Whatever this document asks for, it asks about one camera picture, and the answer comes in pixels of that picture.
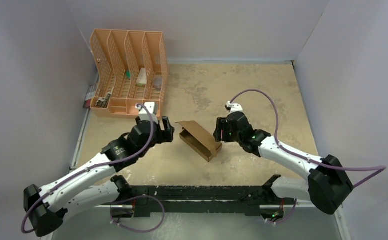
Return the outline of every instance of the wire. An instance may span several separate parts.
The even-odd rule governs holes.
[[[289,211],[289,213],[286,215],[286,217],[282,218],[280,221],[276,221],[275,224],[281,224],[283,222],[285,222],[287,219],[289,219],[289,217],[292,215],[292,213],[294,212],[294,209],[295,209],[295,206],[297,205],[297,200],[295,199],[294,200],[294,203],[292,204],[292,208],[291,210]]]
[[[162,212],[162,214],[161,214],[161,220],[160,220],[160,222],[159,222],[155,227],[153,227],[153,228],[151,228],[151,229],[148,229],[148,230],[137,230],[137,229],[130,228],[130,227],[128,227],[128,226],[122,225],[122,224],[116,222],[115,220],[113,220],[113,215],[112,215],[111,212],[110,212],[110,218],[111,218],[111,222],[110,222],[110,223],[111,223],[111,224],[115,224],[115,225],[117,225],[117,226],[119,226],[119,227],[121,227],[121,228],[124,228],[124,229],[126,229],[126,230],[129,230],[129,231],[132,231],[132,232],[135,232],[135,233],[140,233],[140,234],[149,233],[149,232],[152,232],[152,231],[156,230],[157,228],[159,228],[159,227],[161,226],[161,224],[163,223],[163,221],[164,221],[164,206],[163,206],[163,204],[160,202],[160,200],[158,200],[157,198],[155,198],[155,197],[153,197],[153,196],[142,195],[142,196],[136,196],[136,197],[132,197],[132,198],[129,198],[129,199],[126,199],[126,200],[122,200],[122,201],[112,202],[111,204],[116,204],[116,205],[118,205],[118,204],[123,204],[123,203],[125,203],[125,202],[129,202],[129,201],[136,200],[136,199],[140,199],[140,198],[148,198],[148,199],[152,199],[152,200],[158,202],[158,204],[160,205],[160,207],[161,207],[161,212]]]
[[[135,157],[137,157],[138,155],[140,155],[142,152],[145,151],[145,149],[147,149],[147,147],[150,145],[151,143],[151,140],[153,138],[153,134],[154,134],[154,123],[153,123],[153,118],[152,118],[152,115],[151,113],[148,111],[148,109],[142,105],[142,104],[138,104],[138,106],[140,106],[141,108],[143,108],[147,114],[148,114],[148,118],[150,120],[150,135],[148,136],[148,140],[147,142],[145,143],[145,145],[139,150],[137,151],[136,153],[132,154],[131,156],[128,156],[128,157],[125,157],[123,159],[120,159],[120,160],[116,160],[116,161],[112,161],[112,162],[103,162],[103,163],[99,163],[99,164],[94,164],[90,167],[87,167],[87,169],[85,171],[79,171],[77,173],[75,173],[74,175],[71,175],[69,176],[68,178],[66,178],[65,180],[63,180],[62,182],[58,183],[56,186],[54,186],[52,189],[50,189],[49,192],[47,192],[46,194],[44,194],[43,196],[41,196],[37,201],[35,201],[34,204],[32,204],[32,206],[29,208],[29,210],[26,212],[25,216],[23,217],[23,221],[21,223],[21,226],[20,226],[20,230],[22,233],[24,234],[29,234],[29,233],[32,233],[35,231],[35,229],[31,229],[31,230],[26,230],[25,229],[25,225],[26,225],[26,221],[27,219],[29,218],[29,215],[32,213],[32,211],[38,207],[40,204],[42,204],[42,201],[47,198],[49,195],[52,195],[54,194],[54,192],[59,189],[60,187],[62,187],[64,184],[68,183],[69,181],[75,179],[76,177],[84,174],[85,172],[88,172],[92,169],[95,169],[95,168],[99,168],[99,167],[102,167],[102,166],[111,166],[111,165],[116,165],[116,164],[120,164],[120,163],[123,163],[125,161],[128,161],[128,160],[131,160]]]
[[[279,206],[280,210],[284,209],[284,199],[281,199],[281,205]]]
[[[300,154],[297,154],[295,152],[289,151],[288,149],[284,148],[282,146],[282,144],[280,144],[280,142],[278,140],[278,128],[279,128],[278,110],[276,109],[276,105],[273,102],[273,100],[266,93],[264,93],[263,91],[257,90],[257,89],[247,89],[247,90],[244,90],[244,91],[236,94],[229,102],[232,103],[237,97],[239,97],[239,95],[244,94],[246,92],[257,92],[257,93],[260,93],[260,94],[265,96],[270,101],[270,104],[272,104],[273,111],[275,111],[275,117],[276,117],[275,133],[273,135],[274,135],[274,138],[275,138],[275,143],[284,152],[286,152],[286,153],[288,153],[288,154],[290,154],[292,156],[298,157],[300,159],[309,161],[309,162],[311,162],[313,164],[319,165],[319,166],[321,166],[323,168],[327,168],[327,169],[332,169],[332,170],[337,170],[337,171],[349,171],[349,172],[371,172],[371,171],[375,171],[374,173],[372,173],[369,176],[365,177],[364,179],[360,180],[358,183],[354,184],[353,188],[356,188],[356,187],[360,186],[361,184],[367,182],[369,179],[373,178],[374,176],[378,175],[379,173],[381,173],[383,170],[386,169],[386,166],[383,166],[383,165],[381,165],[381,166],[374,166],[374,167],[340,167],[340,166],[330,166],[330,165],[326,165],[326,164],[323,164],[321,162],[315,161],[313,159],[308,159],[307,157],[302,156]],[[290,213],[287,215],[286,218],[288,218],[291,215],[291,212],[293,211],[293,209],[294,209],[294,207],[291,209]]]

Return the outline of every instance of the organizer compartment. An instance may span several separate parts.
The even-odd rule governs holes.
[[[163,112],[168,70],[162,32],[94,30],[90,39],[100,81],[91,103],[99,117],[136,118],[136,104],[155,102],[157,117]],[[141,68],[145,68],[147,82],[137,86]],[[162,77],[161,90],[153,88],[155,76]],[[96,106],[99,98],[111,92],[106,108]]]

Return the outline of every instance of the black metal base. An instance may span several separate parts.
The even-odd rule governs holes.
[[[244,214],[245,216],[262,216],[271,219],[281,204],[271,191],[271,183],[279,176],[270,178],[263,186],[130,186],[131,190],[121,189],[118,201],[131,197],[148,195],[157,198],[164,205],[166,213],[209,213],[209,214]],[[284,204],[292,205],[294,200],[284,199]],[[134,203],[134,217],[148,218],[150,213],[161,213],[161,207],[149,198],[137,199]],[[123,217],[116,211],[114,217]]]

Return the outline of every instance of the gray object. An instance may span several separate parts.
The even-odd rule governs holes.
[[[155,76],[153,79],[153,88],[157,91],[161,90],[161,76]]]

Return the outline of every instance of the box lid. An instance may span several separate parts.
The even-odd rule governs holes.
[[[177,123],[187,130],[203,146],[205,146],[212,156],[217,156],[216,148],[219,147],[219,143],[216,142],[213,136],[196,121],[179,121]]]

